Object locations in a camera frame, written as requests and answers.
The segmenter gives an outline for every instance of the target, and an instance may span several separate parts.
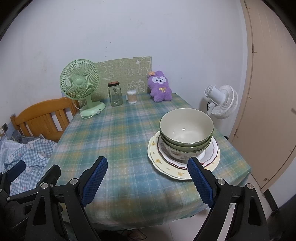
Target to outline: metal screw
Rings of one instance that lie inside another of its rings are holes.
[[[48,184],[47,183],[43,183],[42,185],[41,185],[41,188],[42,189],[45,189],[45,188],[47,188],[48,187]]]
[[[75,185],[78,182],[76,178],[70,180],[70,184]]]
[[[225,182],[224,179],[218,179],[218,183],[219,183],[220,185],[224,185],[226,182]]]
[[[254,188],[253,184],[251,184],[251,183],[248,183],[248,184],[247,184],[247,187],[248,187],[249,189],[251,189],[251,190]]]

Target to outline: beige wooden door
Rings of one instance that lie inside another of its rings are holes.
[[[263,188],[296,145],[296,44],[261,0],[245,3],[253,34],[253,70],[246,107],[232,144]]]

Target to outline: orange tag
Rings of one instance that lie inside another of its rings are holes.
[[[149,76],[155,75],[154,71],[148,72]]]

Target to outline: table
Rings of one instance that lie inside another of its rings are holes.
[[[158,172],[147,156],[149,139],[170,110],[191,107],[177,94],[170,102],[154,102],[138,95],[136,104],[106,108],[90,119],[77,114],[65,130],[46,167],[57,164],[57,185],[79,177],[98,156],[108,160],[108,171],[92,203],[85,208],[93,223],[107,230],[160,225],[190,217],[205,209],[192,181],[179,181]],[[244,185],[250,166],[234,147],[214,130],[221,159],[213,174],[231,185]]]

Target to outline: floor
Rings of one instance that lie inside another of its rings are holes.
[[[268,218],[272,211],[265,197],[261,193],[259,185],[252,175],[249,176],[247,183],[252,183],[254,185],[262,203],[265,216]],[[147,235],[147,239],[145,239],[145,241],[192,241],[207,217],[208,212],[209,210],[204,210],[191,218],[179,219],[160,226],[143,228],[141,231]],[[225,240],[233,212],[234,206],[231,206],[218,241]]]

